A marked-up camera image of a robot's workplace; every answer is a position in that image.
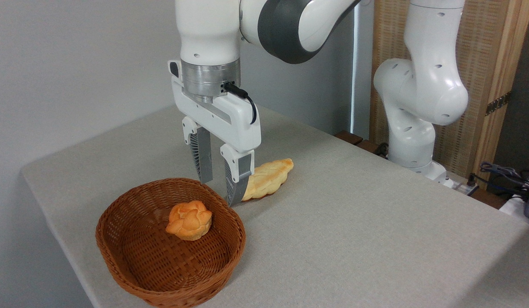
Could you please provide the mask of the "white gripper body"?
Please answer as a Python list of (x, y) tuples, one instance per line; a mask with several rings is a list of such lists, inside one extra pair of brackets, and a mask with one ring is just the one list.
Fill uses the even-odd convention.
[(186, 142), (201, 149), (210, 134), (239, 153), (261, 143), (258, 110), (239, 89), (240, 61), (222, 65), (195, 65), (183, 60), (168, 62), (174, 101), (186, 115)]

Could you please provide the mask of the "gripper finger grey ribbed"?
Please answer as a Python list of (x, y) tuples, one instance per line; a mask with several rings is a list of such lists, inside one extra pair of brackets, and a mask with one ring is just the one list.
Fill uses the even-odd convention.
[(221, 146), (225, 160), (227, 202), (229, 206), (240, 203), (247, 190), (249, 177), (254, 173), (254, 151), (240, 153), (229, 144)]
[(190, 146), (195, 168), (202, 183), (213, 179), (210, 132), (186, 116), (182, 120), (185, 143)]

